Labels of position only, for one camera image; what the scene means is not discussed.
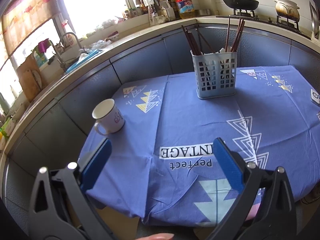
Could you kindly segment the person's left hand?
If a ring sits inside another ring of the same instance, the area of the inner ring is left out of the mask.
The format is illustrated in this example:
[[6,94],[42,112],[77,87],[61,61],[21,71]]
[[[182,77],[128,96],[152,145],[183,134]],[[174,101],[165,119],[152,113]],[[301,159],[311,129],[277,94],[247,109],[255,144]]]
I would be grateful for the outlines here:
[[136,240],[172,240],[175,235],[173,233],[157,233],[150,236],[140,237]]

